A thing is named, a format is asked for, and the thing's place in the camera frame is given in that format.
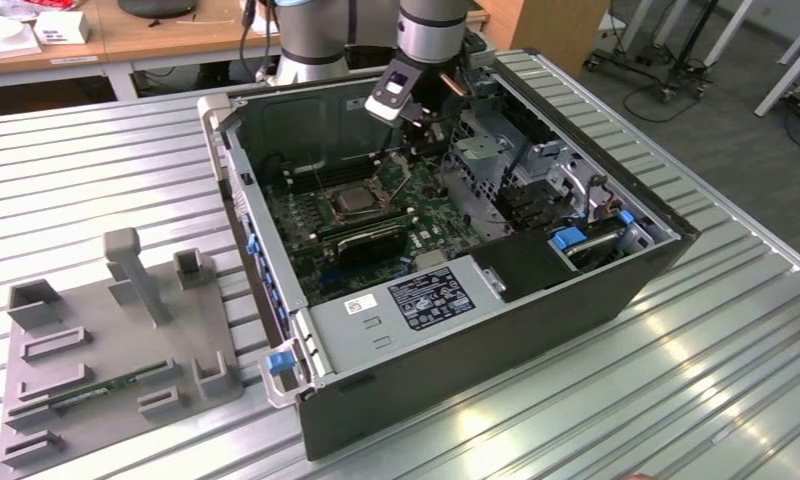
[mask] wooden desk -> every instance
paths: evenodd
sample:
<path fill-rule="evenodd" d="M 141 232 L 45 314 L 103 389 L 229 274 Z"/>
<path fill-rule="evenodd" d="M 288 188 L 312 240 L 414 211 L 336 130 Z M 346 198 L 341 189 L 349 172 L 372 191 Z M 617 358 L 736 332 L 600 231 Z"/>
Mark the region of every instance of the wooden desk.
<path fill-rule="evenodd" d="M 41 53 L 1 59 L 0 86 L 102 74 L 99 63 L 106 61 L 106 53 L 97 0 L 87 0 L 79 10 L 89 22 L 87 43 L 41 45 Z"/>
<path fill-rule="evenodd" d="M 199 0 L 194 20 L 190 13 L 161 20 L 154 27 L 149 27 L 151 20 L 125 13 L 117 0 L 87 0 L 81 9 L 91 27 L 89 43 L 42 46 L 41 54 L 0 60 L 0 86 L 103 75 L 118 100 L 131 100 L 138 97 L 133 73 L 238 58 L 238 0 Z M 485 11 L 469 12 L 468 25 L 473 30 L 480 31 L 486 20 Z M 245 58 L 264 56 L 264 38 L 249 32 Z M 273 35 L 270 55 L 281 53 L 278 44 L 280 38 Z M 85 62 L 63 63 L 66 58 Z"/>
<path fill-rule="evenodd" d="M 237 50 L 240 47 L 242 10 L 237 0 L 199 0 L 193 14 L 161 20 L 153 28 L 147 27 L 150 20 L 134 17 L 118 8 L 118 0 L 97 0 L 97 5 L 109 62 Z M 272 44 L 278 45 L 277 35 L 272 37 Z M 264 36 L 250 31 L 246 47 L 262 46 Z"/>

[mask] green circuit board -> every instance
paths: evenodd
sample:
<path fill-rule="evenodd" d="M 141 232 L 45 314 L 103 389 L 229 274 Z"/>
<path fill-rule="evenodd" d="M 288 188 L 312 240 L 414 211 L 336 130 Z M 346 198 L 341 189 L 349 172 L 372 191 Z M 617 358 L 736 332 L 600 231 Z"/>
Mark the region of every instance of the green circuit board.
<path fill-rule="evenodd" d="M 438 173 L 432 163 L 409 164 L 394 154 L 362 180 L 300 194 L 277 185 L 265 189 L 288 257 L 312 305 L 413 273 L 414 259 L 424 253 L 440 250 L 450 259 L 481 242 L 446 196 Z M 360 234 L 400 229 L 408 236 L 400 256 L 354 269 L 338 267 L 341 242 Z"/>

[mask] motherboard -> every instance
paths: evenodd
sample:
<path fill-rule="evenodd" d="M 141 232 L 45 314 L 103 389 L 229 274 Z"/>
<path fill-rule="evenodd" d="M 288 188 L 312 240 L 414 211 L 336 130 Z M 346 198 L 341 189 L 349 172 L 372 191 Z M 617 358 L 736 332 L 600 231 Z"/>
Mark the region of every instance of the motherboard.
<path fill-rule="evenodd" d="M 264 188 L 312 305 L 454 258 L 482 239 L 448 197 L 441 162 L 392 152 Z"/>

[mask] black side panel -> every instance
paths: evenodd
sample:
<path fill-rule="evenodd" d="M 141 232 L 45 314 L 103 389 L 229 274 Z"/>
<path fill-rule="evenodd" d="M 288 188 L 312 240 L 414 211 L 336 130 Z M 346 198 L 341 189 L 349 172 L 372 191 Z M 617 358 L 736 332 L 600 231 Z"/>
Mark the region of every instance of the black side panel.
<path fill-rule="evenodd" d="M 298 405 L 308 459 L 333 453 L 612 320 L 688 246 L 659 247 L 317 392 Z"/>

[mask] metal bracket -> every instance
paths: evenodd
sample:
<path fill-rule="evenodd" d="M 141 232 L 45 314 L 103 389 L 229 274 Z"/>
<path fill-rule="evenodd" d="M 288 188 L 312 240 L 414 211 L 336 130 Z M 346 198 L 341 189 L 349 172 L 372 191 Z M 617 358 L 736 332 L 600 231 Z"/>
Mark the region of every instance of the metal bracket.
<path fill-rule="evenodd" d="M 293 352 L 296 355 L 296 349 L 293 346 L 297 343 L 297 339 L 292 338 L 285 341 L 276 348 L 272 348 L 264 352 L 258 359 L 258 368 L 261 369 L 261 377 L 264 378 L 264 386 L 266 388 L 266 399 L 269 400 L 269 404 L 276 408 L 285 408 L 290 405 L 296 404 L 296 396 L 302 393 L 305 390 L 313 388 L 310 383 L 304 383 L 304 372 L 301 367 L 297 365 L 293 367 L 293 372 L 296 375 L 296 380 L 298 386 L 292 390 L 284 390 L 284 386 L 281 385 L 281 379 L 269 373 L 269 357 L 273 354 Z"/>

